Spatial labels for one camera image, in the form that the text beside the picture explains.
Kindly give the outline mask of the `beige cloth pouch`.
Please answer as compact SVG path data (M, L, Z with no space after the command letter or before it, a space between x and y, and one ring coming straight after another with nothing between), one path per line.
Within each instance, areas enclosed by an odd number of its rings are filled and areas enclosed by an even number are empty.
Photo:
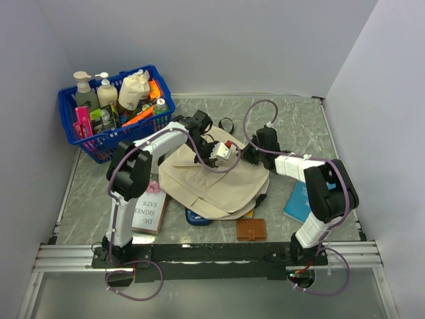
M140 100L149 97L149 79L149 72L142 69L125 77L118 96L119 105L126 110L134 111Z

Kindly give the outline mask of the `cream pump bottle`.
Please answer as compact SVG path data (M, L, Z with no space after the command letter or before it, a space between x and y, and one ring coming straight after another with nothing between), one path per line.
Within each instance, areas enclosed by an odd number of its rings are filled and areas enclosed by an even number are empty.
M109 74L107 72L101 72L96 74L96 77L100 77L101 85L97 89L98 100L101 107L107 105L116 107L118 101L118 91L115 86L109 81Z

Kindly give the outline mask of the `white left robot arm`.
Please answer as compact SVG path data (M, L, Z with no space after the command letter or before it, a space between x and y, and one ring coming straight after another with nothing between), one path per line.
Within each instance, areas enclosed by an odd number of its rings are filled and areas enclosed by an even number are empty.
M195 163L210 171L215 170L216 160L211 154L218 142L203 138L212 128L212 122L205 112L198 110L194 116L174 118L166 127L144 139L123 140L118 144L106 175L112 212L110 225L102 239L102 248L108 252L107 258L114 266L126 266L131 260L135 205L147 190L153 160L187 144L195 153Z

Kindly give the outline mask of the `blue shark pencil case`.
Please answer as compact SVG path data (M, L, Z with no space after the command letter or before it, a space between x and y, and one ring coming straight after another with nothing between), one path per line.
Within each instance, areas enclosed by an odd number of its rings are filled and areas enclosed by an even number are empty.
M185 218L188 224L192 226L202 227L202 226L210 225L212 223L212 220L206 219L196 214L195 212L191 211L188 208L185 209Z

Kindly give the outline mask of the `blue plastic basket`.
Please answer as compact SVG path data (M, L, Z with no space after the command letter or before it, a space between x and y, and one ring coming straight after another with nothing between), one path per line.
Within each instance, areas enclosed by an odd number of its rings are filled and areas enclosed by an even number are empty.
M85 151L96 163L106 163L110 161L116 150L116 146L122 140L130 140L132 142L146 138L164 127L172 121L175 111L175 103L171 97L170 89L164 78L160 75L157 68L152 65L145 65L140 68L131 70L123 70L119 74L111 76L110 81L117 89L122 86L125 77L135 73L138 70L146 70L149 72L150 79L154 80L158 85L161 96L165 99L168 110L150 118L144 119L131 126L118 128L116 130L106 130L105 132L82 139L74 129L74 123L77 121L75 108L76 86L63 88L58 92L59 114L62 127L66 133L68 143L80 147Z

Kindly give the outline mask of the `orange package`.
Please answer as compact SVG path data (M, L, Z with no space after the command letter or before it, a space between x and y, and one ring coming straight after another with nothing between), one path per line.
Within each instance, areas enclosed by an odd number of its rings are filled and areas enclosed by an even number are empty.
M132 115L122 124L122 127L136 124L142 120L154 116L154 105L158 98L164 98L162 91L155 80L149 81L150 91L146 100L142 100L139 107L137 107Z

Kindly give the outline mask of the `black green box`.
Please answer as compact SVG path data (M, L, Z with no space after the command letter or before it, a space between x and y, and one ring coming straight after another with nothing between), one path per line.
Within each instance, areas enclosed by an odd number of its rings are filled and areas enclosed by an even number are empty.
M120 128L120 117L114 105L107 104L89 113L92 133L100 134Z

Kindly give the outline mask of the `orange treehouse book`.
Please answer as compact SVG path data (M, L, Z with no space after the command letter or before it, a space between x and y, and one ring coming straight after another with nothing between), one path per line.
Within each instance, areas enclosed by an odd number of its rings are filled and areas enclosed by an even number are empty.
M246 214L243 215L244 218L253 218L255 209L251 209L249 212L247 212Z

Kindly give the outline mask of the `blue thin booklet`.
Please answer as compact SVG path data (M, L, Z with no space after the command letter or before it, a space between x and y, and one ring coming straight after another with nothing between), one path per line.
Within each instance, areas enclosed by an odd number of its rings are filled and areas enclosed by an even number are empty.
M311 213L311 208L309 206L309 198L305 183L300 181L296 182L287 200L286 206L283 209L283 213L287 217L300 223L304 223L307 220Z

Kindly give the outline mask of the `beige canvas backpack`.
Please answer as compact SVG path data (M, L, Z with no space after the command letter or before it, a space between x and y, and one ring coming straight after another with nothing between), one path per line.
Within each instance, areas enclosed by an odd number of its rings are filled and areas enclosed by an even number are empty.
M194 162L183 144L159 166L159 185L174 200L206 219L237 219L251 211L267 192L269 171L240 160L226 173L214 173Z

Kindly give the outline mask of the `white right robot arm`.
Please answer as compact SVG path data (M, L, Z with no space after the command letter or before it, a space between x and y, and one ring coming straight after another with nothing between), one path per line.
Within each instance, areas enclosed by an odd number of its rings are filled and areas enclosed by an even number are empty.
M289 256L297 265L317 256L321 242L359 205L359 197L341 160L282 151L272 127L257 130L241 151L241 158L305 184L310 213L293 233L289 247Z

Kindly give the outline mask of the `aluminium rail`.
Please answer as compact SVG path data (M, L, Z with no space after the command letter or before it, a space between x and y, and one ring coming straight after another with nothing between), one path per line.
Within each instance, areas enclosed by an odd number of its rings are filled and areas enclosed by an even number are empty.
M329 252L314 258L310 268L382 268L377 244L373 241L345 241L327 243ZM195 266L249 265L284 266L298 270L307 266L309 259L295 264L283 243L227 243L227 244L141 244L137 260L148 260L166 265ZM82 272L119 269L110 262L99 245L42 245L33 265L34 272Z

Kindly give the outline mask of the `pink flower cover book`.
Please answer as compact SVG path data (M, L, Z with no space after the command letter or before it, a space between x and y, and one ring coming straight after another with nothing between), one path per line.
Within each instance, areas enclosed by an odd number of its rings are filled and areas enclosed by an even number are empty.
M146 191L137 200L132 231L158 235L167 203L167 194L159 184L159 174L152 173Z

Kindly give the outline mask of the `green pump bottle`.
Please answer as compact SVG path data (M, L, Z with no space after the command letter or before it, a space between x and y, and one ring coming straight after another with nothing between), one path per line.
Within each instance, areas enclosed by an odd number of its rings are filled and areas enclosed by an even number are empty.
M77 107L87 107L89 112L100 108L97 94L92 90L89 81L92 77L85 71L77 71L73 74L77 81L75 101Z

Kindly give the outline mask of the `brown leather wallet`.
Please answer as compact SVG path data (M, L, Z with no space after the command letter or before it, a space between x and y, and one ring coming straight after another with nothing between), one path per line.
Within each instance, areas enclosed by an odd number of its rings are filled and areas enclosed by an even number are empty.
M238 219L236 221L237 241L265 241L266 224L263 219Z

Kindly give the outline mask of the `pink box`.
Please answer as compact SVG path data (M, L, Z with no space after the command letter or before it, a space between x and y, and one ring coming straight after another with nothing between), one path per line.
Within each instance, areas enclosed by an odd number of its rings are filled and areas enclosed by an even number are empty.
M80 139L86 139L93 136L88 107L76 107L75 112L77 121L73 123L73 126Z

